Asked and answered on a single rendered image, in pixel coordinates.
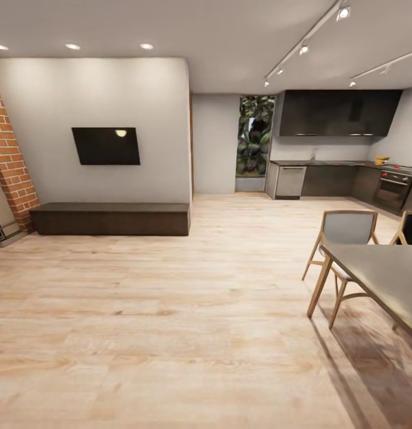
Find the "popcorn bag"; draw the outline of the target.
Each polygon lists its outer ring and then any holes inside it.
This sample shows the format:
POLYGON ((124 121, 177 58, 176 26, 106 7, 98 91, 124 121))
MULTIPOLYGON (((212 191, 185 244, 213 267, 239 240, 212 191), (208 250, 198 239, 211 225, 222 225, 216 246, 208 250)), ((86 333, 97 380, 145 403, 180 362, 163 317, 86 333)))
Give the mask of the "popcorn bag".
POLYGON ((374 165, 377 166, 387 166, 387 161, 390 159, 389 157, 377 156, 374 165))

